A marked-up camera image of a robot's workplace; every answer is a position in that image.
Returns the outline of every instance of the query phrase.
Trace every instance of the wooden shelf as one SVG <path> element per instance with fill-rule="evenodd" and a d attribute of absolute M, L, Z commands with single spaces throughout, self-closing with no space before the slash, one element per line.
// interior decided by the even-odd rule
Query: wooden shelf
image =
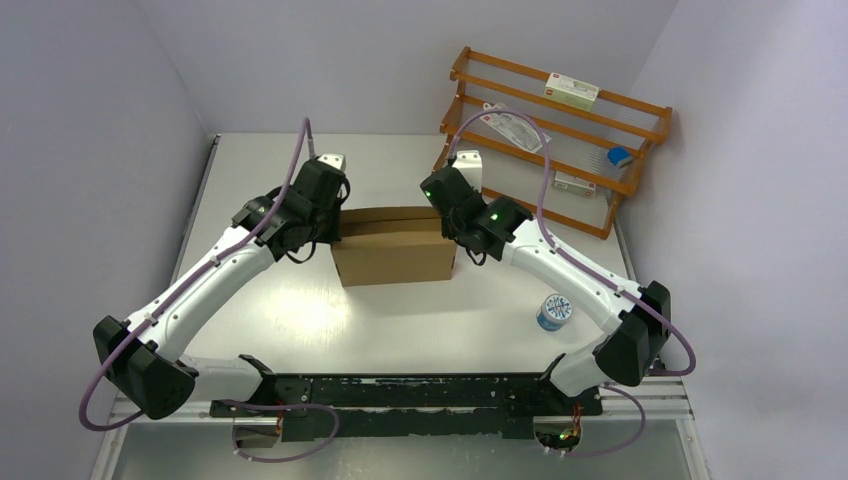
<path fill-rule="evenodd" d="M 477 74 L 473 72 L 475 62 L 495 68 L 488 68 L 484 74 Z M 510 82 L 509 77 L 512 74 L 532 80 L 525 78 L 522 82 Z M 543 70 L 475 52 L 470 47 L 463 48 L 450 71 L 450 78 L 457 82 L 457 89 L 439 131 L 447 134 L 449 142 L 457 134 L 463 121 L 481 111 L 484 103 L 505 102 L 513 108 L 516 102 L 520 103 L 524 108 L 516 109 L 531 112 L 531 118 L 551 137 L 549 149 L 553 170 L 595 183 L 599 189 L 596 195 L 600 195 L 601 189 L 609 190 L 604 196 L 607 202 L 606 215 L 598 219 L 597 225 L 569 217 L 567 212 L 545 210 L 545 217 L 606 238 L 612 229 L 621 201 L 637 190 L 647 154 L 651 148 L 663 144 L 668 137 L 672 109 L 601 90 L 592 110 L 585 111 L 528 91 L 535 89 L 542 92 L 549 74 Z M 633 139 L 629 145 L 624 141 L 617 141 L 625 137 Z M 532 165 L 544 166 L 544 157 L 539 154 L 541 152 L 528 152 L 508 143 L 483 122 L 475 122 L 469 126 L 462 133 L 462 140 Z M 625 148 L 634 158 L 631 165 L 624 170 L 612 167 L 606 160 L 607 151 L 613 147 Z M 446 153 L 447 144 L 434 169 L 441 168 Z M 491 188 L 484 188 L 483 193 L 488 196 L 505 194 Z M 516 200 L 528 208 L 535 209 L 535 206 L 526 201 Z"/>

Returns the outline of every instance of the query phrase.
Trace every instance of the black metal base plate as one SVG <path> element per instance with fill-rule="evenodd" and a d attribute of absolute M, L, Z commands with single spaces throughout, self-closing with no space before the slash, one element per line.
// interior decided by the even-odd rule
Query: black metal base plate
<path fill-rule="evenodd" d="M 534 438 L 533 418 L 600 415 L 597 388 L 567 397 L 541 373 L 429 375 L 277 375 L 276 397 L 286 405 L 318 403 L 337 409 L 338 437 L 475 435 Z M 212 402 L 210 416 L 276 416 L 277 412 L 231 410 Z M 333 418 L 317 410 L 287 411 L 282 441 L 329 435 Z"/>

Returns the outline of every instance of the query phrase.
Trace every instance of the white table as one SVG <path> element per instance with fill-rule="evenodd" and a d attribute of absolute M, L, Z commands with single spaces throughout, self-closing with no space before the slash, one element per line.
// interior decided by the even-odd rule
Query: white table
<path fill-rule="evenodd" d="M 281 183 L 295 138 L 293 134 L 226 134 L 219 138 L 175 275 L 208 251 L 247 200 Z M 316 135 L 319 153 L 347 156 L 352 193 L 345 208 L 427 205 L 418 184 L 430 172 L 443 142 L 444 137 L 437 135 Z M 305 156 L 304 148 L 301 158 Z M 615 231 L 604 241 L 553 223 L 550 228 L 611 271 L 630 273 L 626 250 Z M 537 372 L 560 353 L 571 352 L 601 333 L 580 311 L 575 311 L 559 332 L 543 331 L 534 313 L 550 293 L 550 287 L 517 269 L 494 261 L 476 267 L 462 251 L 458 252 L 450 281 L 344 289 L 329 248 L 321 246 L 304 265 L 284 259 L 256 277 L 207 323 L 186 353 L 213 358 L 249 353 L 280 373 Z M 646 379 L 630 391 L 644 400 L 653 421 L 675 425 L 678 442 L 692 436 L 683 432 L 692 428 L 687 423 L 692 417 L 679 379 Z M 119 418 L 133 408 L 119 398 L 113 414 Z M 232 424 L 232 420 L 208 418 L 207 408 L 186 405 L 155 423 Z M 638 418 L 633 406 L 615 395 L 604 397 L 604 408 L 605 419 Z M 633 428 L 620 430 L 626 437 Z M 125 435 L 126 430 L 107 435 L 98 461 L 102 476 L 97 478 L 111 476 Z M 226 445 L 226 438 L 219 440 Z M 338 443 L 370 445 L 381 441 L 385 439 L 343 439 Z M 477 440 L 468 441 L 471 445 Z M 612 437 L 608 442 L 602 439 L 598 447 L 615 441 Z M 640 443 L 641 448 L 648 448 L 647 440 Z M 151 443 L 156 444 L 161 446 L 159 441 Z M 685 454 L 690 471 L 703 466 L 698 452 L 695 449 Z M 629 453 L 619 455 L 636 454 L 639 450 L 634 446 Z M 141 475 L 137 468 L 121 470 L 122 478 Z"/>

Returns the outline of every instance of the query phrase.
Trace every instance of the white backdrop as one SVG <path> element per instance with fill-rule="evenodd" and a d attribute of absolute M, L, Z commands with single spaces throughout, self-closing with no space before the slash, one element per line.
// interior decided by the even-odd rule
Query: white backdrop
<path fill-rule="evenodd" d="M 622 217 L 714 478 L 845 478 L 848 11 L 762 3 L 678 5 L 632 90 L 678 117 Z"/>
<path fill-rule="evenodd" d="M 0 477 L 91 474 L 92 329 L 167 287 L 209 143 L 131 1 L 0 2 Z"/>
<path fill-rule="evenodd" d="M 437 133 L 463 46 L 627 91 L 677 0 L 137 0 L 213 132 Z"/>

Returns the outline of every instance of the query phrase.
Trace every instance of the metal frame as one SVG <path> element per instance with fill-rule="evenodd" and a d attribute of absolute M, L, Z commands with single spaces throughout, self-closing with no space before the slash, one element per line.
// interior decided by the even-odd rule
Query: metal frame
<path fill-rule="evenodd" d="M 171 282 L 175 281 L 180 265 L 185 254 L 185 249 L 188 244 L 189 233 L 194 225 L 194 219 L 197 214 L 197 207 L 200 204 L 200 199 L 203 196 L 206 187 L 206 181 L 209 177 L 209 172 L 212 169 L 215 153 L 220 142 L 220 135 L 217 135 L 212 143 L 212 148 L 209 154 L 209 159 L 206 164 L 206 169 L 201 180 L 200 188 L 198 189 L 194 205 L 191 210 L 191 215 L 186 222 L 186 228 L 183 233 L 180 252 L 177 257 L 177 262 L 174 267 L 174 273 Z M 616 220 L 614 223 L 616 235 L 618 237 L 619 248 L 624 259 L 627 276 L 635 280 L 635 272 L 631 263 L 630 254 L 627 250 L 624 236 L 621 228 Z M 678 433 L 680 434 L 680 442 L 683 447 L 683 452 L 686 458 L 686 463 L 689 467 L 690 477 L 696 480 L 709 480 L 711 478 L 710 471 L 701 449 L 700 440 L 695 427 L 695 417 L 689 405 L 689 398 L 686 395 L 686 390 L 683 387 L 683 381 L 680 377 L 647 377 L 638 387 L 625 387 L 616 385 L 618 388 L 635 396 L 645 409 L 645 413 L 649 420 L 675 420 L 677 423 Z M 603 405 L 603 415 L 597 417 L 584 417 L 584 421 L 622 421 L 622 420 L 639 420 L 639 411 L 636 406 L 627 398 L 619 394 L 609 391 L 602 391 L 601 403 Z M 274 425 L 276 419 L 273 417 L 245 417 L 245 418 L 212 418 L 209 416 L 210 402 L 191 402 L 183 405 L 172 415 L 162 420 L 150 420 L 147 417 L 138 418 L 134 424 L 158 424 L 158 425 L 209 425 L 209 424 L 231 424 L 231 425 Z M 115 404 L 112 407 L 110 414 L 110 422 L 116 422 L 122 418 L 132 415 L 138 411 L 132 401 L 123 395 L 118 395 L 115 399 Z M 569 420 L 566 417 L 538 417 L 537 422 L 561 422 Z M 94 464 L 94 470 L 91 474 L 91 480 L 110 480 L 115 472 L 118 463 L 118 458 L 121 454 L 121 449 L 124 446 L 129 425 L 106 432 L 103 437 L 103 443 L 100 447 L 100 453 Z"/>

